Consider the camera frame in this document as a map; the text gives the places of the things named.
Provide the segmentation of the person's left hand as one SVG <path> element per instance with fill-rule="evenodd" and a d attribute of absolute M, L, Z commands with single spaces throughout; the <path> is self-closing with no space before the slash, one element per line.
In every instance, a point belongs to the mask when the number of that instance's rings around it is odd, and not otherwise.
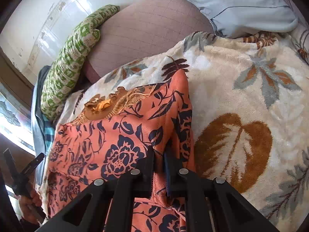
<path fill-rule="evenodd" d="M 32 189 L 30 191 L 30 197 L 19 195 L 18 204 L 21 210 L 22 218 L 32 224 L 38 225 L 39 222 L 35 217 L 35 215 L 33 214 L 32 210 L 30 209 L 30 206 L 34 204 L 37 207 L 41 207 L 42 201 L 40 199 L 39 194 L 34 189 Z"/>

